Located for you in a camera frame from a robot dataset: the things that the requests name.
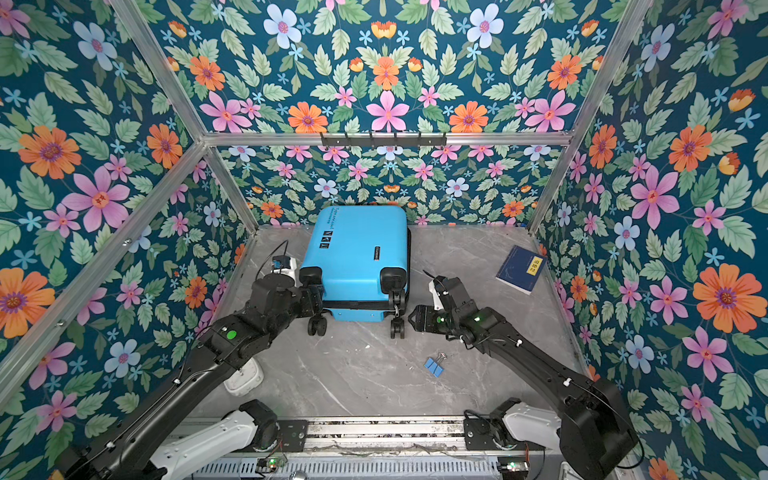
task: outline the gray marble floor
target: gray marble floor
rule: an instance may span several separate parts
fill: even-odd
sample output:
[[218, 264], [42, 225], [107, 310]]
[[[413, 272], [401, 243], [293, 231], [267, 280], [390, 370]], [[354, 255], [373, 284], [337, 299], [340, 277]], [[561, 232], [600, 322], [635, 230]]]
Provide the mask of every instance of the gray marble floor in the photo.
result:
[[[532, 248], [522, 228], [411, 227], [411, 295], [409, 311], [431, 303], [428, 277], [422, 272], [458, 276], [480, 307], [492, 306], [523, 335], [565, 365], [576, 368], [572, 336], [545, 279], [528, 296], [495, 279], [514, 245]], [[242, 308], [258, 265], [283, 239], [288, 253], [303, 259], [311, 228], [271, 229], [258, 233], [253, 255], [234, 300], [222, 313]], [[424, 368], [427, 357], [444, 352], [439, 378]], [[212, 417], [258, 398], [278, 416], [322, 415], [460, 415], [464, 409], [489, 412], [510, 396], [533, 406], [545, 401], [517, 375], [459, 342], [416, 333], [406, 323], [405, 339], [389, 338], [389, 321], [330, 321], [324, 337], [308, 336], [306, 321], [297, 320], [257, 357], [265, 379], [247, 396], [235, 397], [223, 386], [198, 405], [191, 416]]]

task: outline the floral wall panel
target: floral wall panel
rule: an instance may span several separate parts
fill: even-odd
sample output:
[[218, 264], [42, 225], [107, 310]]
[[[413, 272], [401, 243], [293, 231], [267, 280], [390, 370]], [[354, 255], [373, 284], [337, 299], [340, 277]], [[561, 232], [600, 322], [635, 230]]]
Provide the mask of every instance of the floral wall panel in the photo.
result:
[[195, 0], [158, 2], [153, 29], [212, 131], [545, 132], [573, 124], [626, 4]]
[[5, 407], [0, 478], [45, 478], [68, 445], [132, 412], [210, 325], [248, 236], [198, 166]]
[[188, 143], [109, 7], [89, 5], [0, 3], [0, 356]]
[[541, 239], [649, 476], [765, 478], [768, 8], [661, 3]]
[[520, 226], [533, 217], [560, 150], [240, 145], [221, 153], [260, 223], [314, 223], [332, 204], [392, 204], [418, 225]]

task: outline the blue book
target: blue book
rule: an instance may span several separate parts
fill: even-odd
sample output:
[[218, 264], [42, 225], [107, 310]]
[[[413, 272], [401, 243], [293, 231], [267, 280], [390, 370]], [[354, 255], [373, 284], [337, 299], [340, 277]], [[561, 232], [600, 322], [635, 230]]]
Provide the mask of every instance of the blue book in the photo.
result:
[[496, 278], [530, 295], [546, 263], [547, 257], [515, 245], [498, 270]]

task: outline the yellow label on book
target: yellow label on book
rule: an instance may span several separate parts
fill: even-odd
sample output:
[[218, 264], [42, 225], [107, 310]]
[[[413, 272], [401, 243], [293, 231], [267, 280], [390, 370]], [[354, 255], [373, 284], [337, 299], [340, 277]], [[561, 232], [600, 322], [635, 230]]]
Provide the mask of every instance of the yellow label on book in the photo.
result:
[[541, 257], [533, 257], [533, 260], [531, 260], [531, 264], [528, 265], [528, 270], [526, 270], [527, 273], [530, 273], [531, 275], [535, 275], [536, 272], [538, 272], [538, 268], [541, 266], [541, 261], [543, 259]]

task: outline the flower center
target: flower center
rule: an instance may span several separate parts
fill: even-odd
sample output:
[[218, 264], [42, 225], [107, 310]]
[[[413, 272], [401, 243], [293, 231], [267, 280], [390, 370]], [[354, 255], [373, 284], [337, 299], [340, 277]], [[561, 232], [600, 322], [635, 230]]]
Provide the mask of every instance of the flower center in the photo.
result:
[[61, 154], [61, 146], [59, 144], [48, 144], [40, 149], [40, 156], [49, 162], [58, 160]]
[[722, 307], [729, 310], [736, 306], [736, 292], [730, 288], [721, 288], [715, 293], [715, 298]]
[[0, 311], [5, 313], [16, 313], [27, 303], [27, 297], [20, 293], [10, 293], [0, 300]]
[[96, 208], [104, 208], [109, 204], [109, 195], [107, 192], [99, 192], [91, 198], [91, 203]]

